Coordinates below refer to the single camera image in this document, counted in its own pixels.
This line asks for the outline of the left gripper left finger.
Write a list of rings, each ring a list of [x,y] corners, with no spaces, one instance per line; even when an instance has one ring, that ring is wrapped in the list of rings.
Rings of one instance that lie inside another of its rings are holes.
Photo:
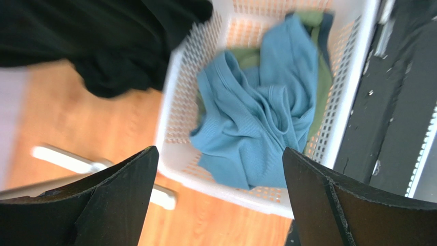
[[[137,245],[156,177],[150,146],[37,197],[1,201],[1,245]]]

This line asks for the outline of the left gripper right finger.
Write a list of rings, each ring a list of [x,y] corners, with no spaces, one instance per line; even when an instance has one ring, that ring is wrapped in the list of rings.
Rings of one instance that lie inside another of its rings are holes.
[[[436,204],[376,189],[287,148],[290,245],[436,245]]]

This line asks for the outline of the blue tank top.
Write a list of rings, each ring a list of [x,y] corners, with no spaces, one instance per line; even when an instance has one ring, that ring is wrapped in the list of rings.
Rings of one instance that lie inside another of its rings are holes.
[[[314,119],[318,50],[298,15],[262,38],[260,63],[241,69],[229,50],[197,75],[205,106],[191,144],[198,165],[225,186],[285,188],[282,155],[303,151]]]

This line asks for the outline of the black tank top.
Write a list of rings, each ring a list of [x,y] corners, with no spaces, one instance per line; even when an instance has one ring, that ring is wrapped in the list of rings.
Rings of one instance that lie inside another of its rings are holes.
[[[1,67],[66,59],[97,97],[163,90],[171,52],[210,1],[1,1]]]

